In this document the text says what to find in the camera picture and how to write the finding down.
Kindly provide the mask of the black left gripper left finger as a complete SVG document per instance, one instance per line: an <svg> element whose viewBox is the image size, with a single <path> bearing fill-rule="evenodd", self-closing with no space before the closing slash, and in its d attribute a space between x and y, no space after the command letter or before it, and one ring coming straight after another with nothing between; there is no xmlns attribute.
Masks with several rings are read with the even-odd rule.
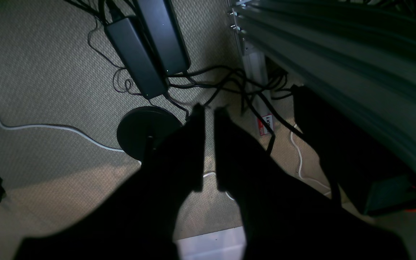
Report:
<svg viewBox="0 0 416 260"><path fill-rule="evenodd" d="M143 161L99 207L53 235L26 238L17 260L178 260L172 236L179 210L203 189L205 109Z"/></svg>

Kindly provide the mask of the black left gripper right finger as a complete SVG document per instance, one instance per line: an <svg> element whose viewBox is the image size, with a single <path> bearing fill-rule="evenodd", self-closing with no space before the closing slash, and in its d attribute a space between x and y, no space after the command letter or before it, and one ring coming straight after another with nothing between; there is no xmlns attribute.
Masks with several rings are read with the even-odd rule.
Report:
<svg viewBox="0 0 416 260"><path fill-rule="evenodd" d="M287 174L225 108L214 111L218 188L240 208L244 260L409 260L396 234Z"/></svg>

